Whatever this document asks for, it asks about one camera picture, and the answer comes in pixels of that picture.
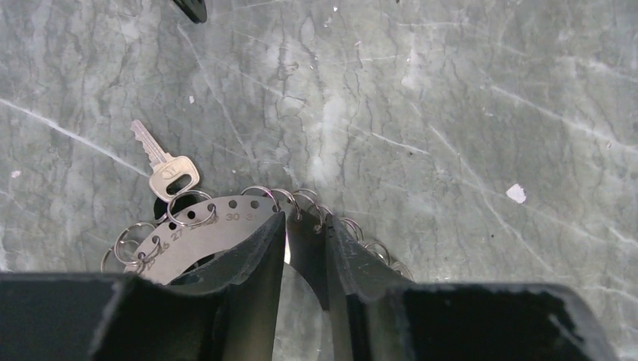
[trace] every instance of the metal ring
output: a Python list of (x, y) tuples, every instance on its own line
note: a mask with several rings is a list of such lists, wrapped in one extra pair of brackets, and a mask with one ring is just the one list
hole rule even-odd
[[(117, 236), (117, 240), (115, 240), (115, 245), (113, 246), (113, 255), (115, 256), (115, 258), (117, 258), (118, 261), (122, 262), (125, 265), (140, 265), (141, 263), (144, 262), (146, 258), (148, 258), (148, 256), (146, 256), (144, 259), (137, 259), (135, 261), (125, 261), (124, 259), (122, 259), (122, 256), (120, 255), (120, 245), (125, 243), (124, 237), (126, 237), (126, 235), (128, 235), (129, 232), (131, 232), (131, 230), (134, 229), (135, 227), (144, 227), (144, 226), (149, 226), (150, 228), (153, 229), (153, 231), (155, 230), (155, 225), (149, 222), (137, 222), (136, 224), (133, 224), (132, 226), (126, 227), (122, 231), (122, 233), (120, 233), (120, 235)], [(149, 254), (155, 253), (155, 251), (158, 249), (159, 246), (160, 246), (159, 242), (155, 243), (155, 247)]]
[(248, 187), (245, 190), (242, 190), (242, 196), (244, 194), (246, 194), (246, 192), (249, 191), (249, 190), (260, 190), (260, 191), (264, 192), (268, 197), (270, 197), (270, 199), (272, 199), (275, 202), (275, 206), (277, 207), (277, 212), (281, 211), (281, 206), (279, 205), (279, 201), (275, 198), (274, 195), (272, 195), (272, 192), (268, 188), (263, 187), (263, 186)]
[(273, 188), (270, 191), (281, 193), (286, 196), (286, 198), (288, 198), (288, 202), (293, 205), (293, 207), (295, 208), (295, 212), (297, 212), (295, 218), (296, 221), (299, 222), (301, 220), (301, 208), (299, 207), (299, 203), (297, 203), (297, 200), (295, 199), (293, 194), (288, 192), (287, 190), (283, 190), (282, 188)]
[(348, 217), (341, 217), (339, 218), (339, 220), (352, 228), (352, 230), (354, 231), (354, 237), (357, 239), (357, 241), (363, 242), (366, 237), (363, 235), (363, 229), (361, 228), (361, 226), (359, 226), (359, 223), (357, 223), (356, 220)]
[(368, 252), (377, 253), (380, 256), (381, 254), (377, 250), (375, 250), (374, 248), (370, 249), (370, 247), (374, 246), (379, 246), (383, 249), (383, 251), (385, 252), (385, 257), (382, 256), (381, 258), (385, 259), (385, 263), (387, 265), (390, 265), (390, 251), (387, 249), (387, 247), (385, 247), (385, 244), (381, 243), (380, 241), (372, 241), (363, 245), (363, 248), (368, 250)]
[(324, 211), (326, 211), (326, 214), (329, 214), (331, 216), (334, 216), (335, 214), (333, 213), (333, 210), (331, 210), (330, 208), (328, 208), (328, 206), (326, 205), (318, 205), (319, 208), (323, 209)]
[(177, 218), (175, 218), (175, 216), (172, 214), (171, 210), (173, 208), (173, 206), (175, 205), (175, 202), (186, 195), (189, 194), (195, 194), (198, 196), (201, 196), (202, 198), (210, 201), (213, 199), (213, 197), (211, 197), (208, 193), (206, 192), (202, 192), (201, 190), (187, 190), (186, 192), (182, 192), (178, 195), (176, 195), (175, 197), (173, 197), (173, 199), (171, 199), (171, 201), (166, 205), (166, 216), (168, 217), (169, 220), (171, 220), (171, 222), (176, 223), (182, 227), (192, 227), (192, 226), (198, 226), (200, 224), (206, 223), (208, 222), (208, 220), (210, 220), (214, 215), (215, 212), (217, 212), (217, 206), (213, 205), (213, 210), (211, 211), (211, 213), (208, 215), (208, 217), (204, 218), (203, 220), (200, 220), (199, 222), (195, 222), (195, 223), (188, 223), (188, 222), (182, 222), (181, 220), (178, 220)]
[(317, 203), (314, 201), (314, 199), (310, 198), (309, 196), (303, 194), (303, 193), (298, 193), (300, 190), (296, 190), (293, 192), (293, 196), (300, 196), (303, 197), (305, 199), (307, 199), (312, 206), (314, 206), (314, 209), (317, 210), (317, 213), (319, 214), (319, 224), (317, 224), (314, 227), (314, 231), (318, 234), (321, 233), (321, 230), (324, 229), (324, 216), (321, 214), (321, 208), (319, 208), (319, 206), (317, 205)]
[(155, 224), (159, 225), (164, 223), (164, 221), (166, 221), (169, 218), (169, 216), (166, 215), (166, 213), (162, 214), (162, 216), (158, 219), (155, 220)]
[(390, 268), (393, 269), (394, 271), (398, 272), (399, 275), (402, 275), (403, 277), (409, 279), (410, 281), (414, 281), (415, 280), (414, 276), (412, 276), (412, 272), (410, 272), (410, 270), (408, 269), (408, 266), (405, 265), (405, 263), (403, 263), (403, 262), (396, 261), (395, 263), (393, 263), (390, 266)]
[(299, 188), (298, 190), (294, 191), (293, 194), (300, 193), (300, 192), (308, 192), (308, 193), (312, 194), (315, 197), (319, 197), (317, 192), (315, 192), (314, 190), (309, 190), (308, 188)]
[(372, 254), (373, 256), (377, 256), (381, 261), (383, 261), (385, 265), (387, 265), (387, 259), (382, 254), (380, 254), (377, 250), (367, 250), (367, 251), (370, 252), (370, 254)]
[[(121, 244), (127, 244), (127, 243), (134, 243), (137, 247), (139, 247), (139, 242), (137, 241), (133, 241), (132, 239), (126, 239), (124, 241), (120, 241)], [(100, 262), (100, 272), (101, 273), (105, 273), (106, 272), (106, 261), (108, 260), (108, 257), (111, 255), (111, 253), (113, 253), (113, 249), (115, 246), (111, 246), (109, 247), (106, 252), (104, 252), (104, 256), (102, 256), (102, 261)]]
[(357, 231), (357, 227), (354, 225), (354, 223), (352, 223), (350, 219), (339, 218), (339, 220), (341, 220), (343, 224), (345, 224), (348, 228), (352, 230), (354, 234), (354, 238), (357, 240), (357, 243), (361, 243), (361, 240), (359, 239), (359, 232)]

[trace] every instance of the black metal plate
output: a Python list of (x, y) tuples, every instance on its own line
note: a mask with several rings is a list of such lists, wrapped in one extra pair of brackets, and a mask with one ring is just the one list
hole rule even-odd
[(205, 23), (208, 19), (205, 0), (173, 0), (175, 4), (195, 24)]

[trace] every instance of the black metal bracket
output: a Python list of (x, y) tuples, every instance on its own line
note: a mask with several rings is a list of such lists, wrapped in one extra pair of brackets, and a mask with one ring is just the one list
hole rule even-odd
[(272, 216), (164, 287), (131, 275), (0, 275), (0, 359), (268, 360), (287, 231), (291, 265), (330, 312), (334, 356), (367, 360), (614, 360), (571, 290), (416, 284), (332, 217)]
[(173, 0), (175, 4), (195, 24), (205, 23), (208, 19), (205, 0)]

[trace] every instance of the key blade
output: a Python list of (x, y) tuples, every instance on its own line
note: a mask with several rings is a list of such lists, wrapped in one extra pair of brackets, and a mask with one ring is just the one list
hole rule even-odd
[(155, 138), (153, 138), (141, 121), (137, 119), (133, 120), (131, 130), (135, 133), (135, 139), (141, 142), (144, 152), (148, 155), (151, 168), (155, 168), (160, 163), (166, 163), (164, 150), (157, 141), (155, 141)]

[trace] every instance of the key head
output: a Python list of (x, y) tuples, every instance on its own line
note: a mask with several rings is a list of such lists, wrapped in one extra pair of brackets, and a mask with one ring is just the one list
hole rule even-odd
[[(183, 176), (189, 176), (190, 181), (179, 190), (173, 191), (175, 187), (171, 185)], [(177, 156), (166, 163), (159, 164), (148, 179), (150, 189), (164, 202), (170, 202), (177, 194), (191, 190), (198, 183), (199, 172), (193, 161), (185, 156)]]

